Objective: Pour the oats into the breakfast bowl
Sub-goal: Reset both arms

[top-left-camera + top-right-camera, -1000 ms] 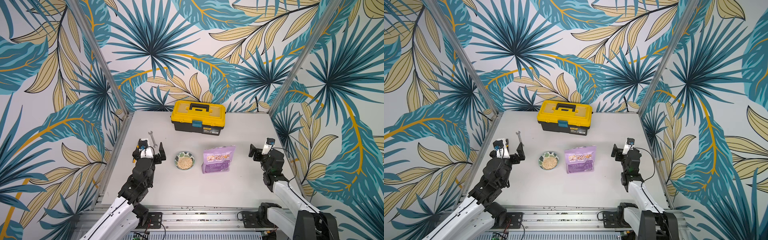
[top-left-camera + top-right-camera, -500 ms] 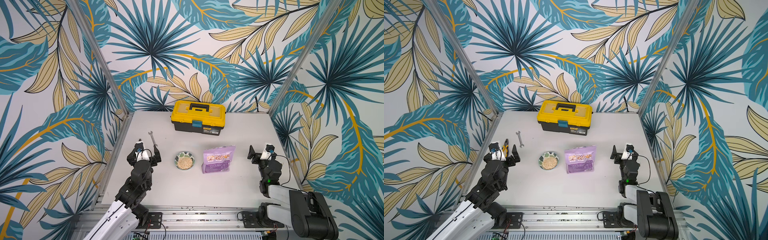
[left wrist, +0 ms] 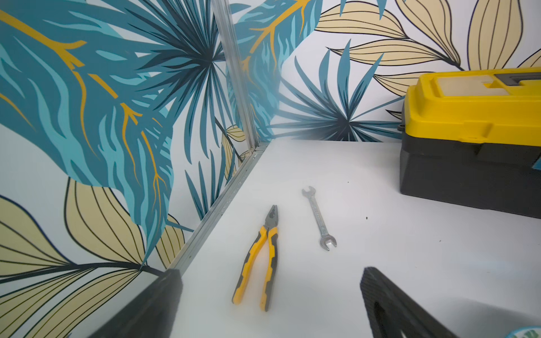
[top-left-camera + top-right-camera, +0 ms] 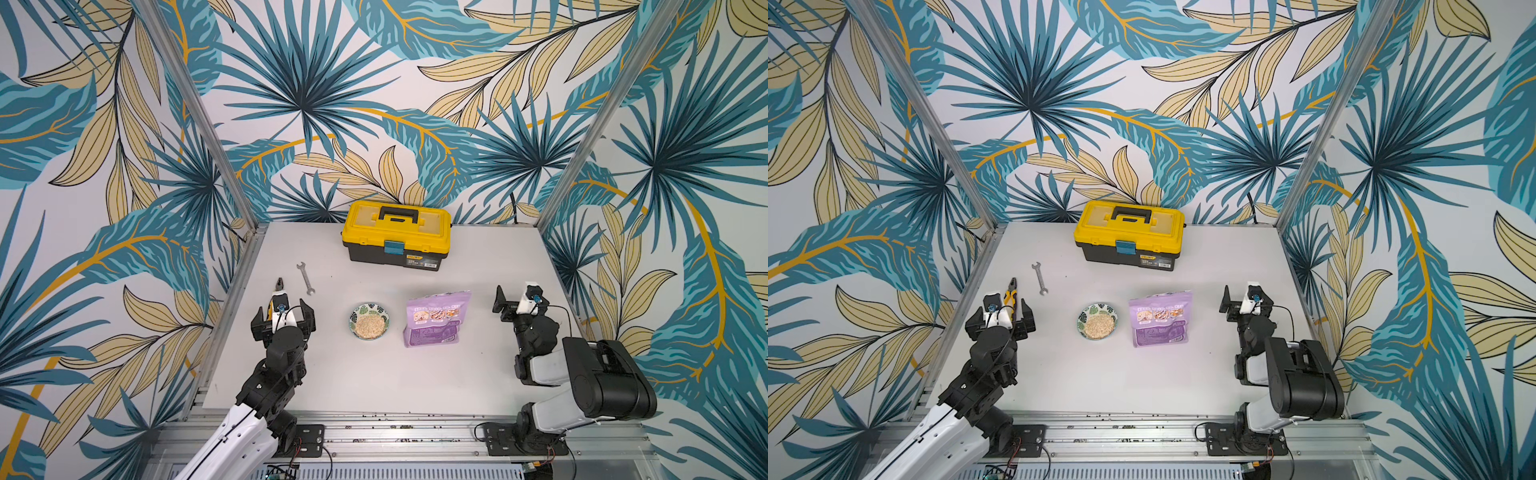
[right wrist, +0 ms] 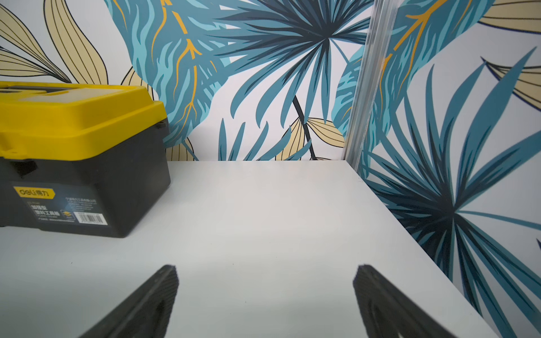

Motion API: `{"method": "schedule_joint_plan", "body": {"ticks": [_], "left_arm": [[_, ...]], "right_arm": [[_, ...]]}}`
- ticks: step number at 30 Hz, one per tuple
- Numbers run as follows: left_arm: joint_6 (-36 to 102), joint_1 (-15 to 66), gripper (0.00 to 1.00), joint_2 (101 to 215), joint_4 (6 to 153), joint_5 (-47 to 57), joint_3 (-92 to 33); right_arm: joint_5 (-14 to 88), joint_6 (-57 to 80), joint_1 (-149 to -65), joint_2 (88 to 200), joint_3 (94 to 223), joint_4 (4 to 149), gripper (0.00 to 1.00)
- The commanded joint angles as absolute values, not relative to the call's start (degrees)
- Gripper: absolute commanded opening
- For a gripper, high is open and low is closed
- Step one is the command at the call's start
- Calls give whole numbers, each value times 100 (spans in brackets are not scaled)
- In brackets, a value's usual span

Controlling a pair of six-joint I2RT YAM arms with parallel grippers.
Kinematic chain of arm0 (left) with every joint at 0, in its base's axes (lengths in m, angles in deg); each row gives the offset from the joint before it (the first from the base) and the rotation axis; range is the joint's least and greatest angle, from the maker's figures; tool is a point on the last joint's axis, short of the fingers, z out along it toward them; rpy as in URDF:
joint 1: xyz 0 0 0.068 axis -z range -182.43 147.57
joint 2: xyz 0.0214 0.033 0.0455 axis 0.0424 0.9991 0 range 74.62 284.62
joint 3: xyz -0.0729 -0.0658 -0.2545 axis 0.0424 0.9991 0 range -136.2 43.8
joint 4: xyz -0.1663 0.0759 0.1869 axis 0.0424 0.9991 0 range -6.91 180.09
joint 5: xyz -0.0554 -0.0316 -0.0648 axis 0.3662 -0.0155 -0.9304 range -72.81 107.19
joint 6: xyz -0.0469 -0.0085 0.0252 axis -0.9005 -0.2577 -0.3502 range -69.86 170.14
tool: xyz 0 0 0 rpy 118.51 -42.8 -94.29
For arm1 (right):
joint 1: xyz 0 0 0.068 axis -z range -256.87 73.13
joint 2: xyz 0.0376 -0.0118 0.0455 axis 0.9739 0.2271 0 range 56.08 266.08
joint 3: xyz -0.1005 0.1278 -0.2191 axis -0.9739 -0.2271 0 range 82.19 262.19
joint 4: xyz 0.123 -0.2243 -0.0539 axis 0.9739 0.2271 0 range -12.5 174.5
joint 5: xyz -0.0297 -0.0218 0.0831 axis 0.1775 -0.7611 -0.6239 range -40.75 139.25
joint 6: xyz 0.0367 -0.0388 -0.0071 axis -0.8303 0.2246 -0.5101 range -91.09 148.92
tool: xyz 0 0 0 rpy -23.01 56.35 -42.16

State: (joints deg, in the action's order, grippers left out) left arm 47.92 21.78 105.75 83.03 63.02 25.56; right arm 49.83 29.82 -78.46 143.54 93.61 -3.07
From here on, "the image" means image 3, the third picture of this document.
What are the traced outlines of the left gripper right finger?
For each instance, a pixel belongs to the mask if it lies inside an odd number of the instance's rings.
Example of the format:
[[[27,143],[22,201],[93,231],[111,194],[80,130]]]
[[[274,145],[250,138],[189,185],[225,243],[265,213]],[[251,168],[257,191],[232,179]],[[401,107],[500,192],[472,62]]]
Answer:
[[[374,337],[455,337],[375,267],[363,270],[360,290]]]

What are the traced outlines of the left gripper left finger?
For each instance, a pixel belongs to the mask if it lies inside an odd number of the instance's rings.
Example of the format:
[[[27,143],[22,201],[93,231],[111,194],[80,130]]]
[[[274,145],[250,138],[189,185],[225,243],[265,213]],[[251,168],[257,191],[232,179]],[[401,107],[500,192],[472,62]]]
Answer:
[[[170,337],[183,291],[179,270],[167,270],[92,337]]]

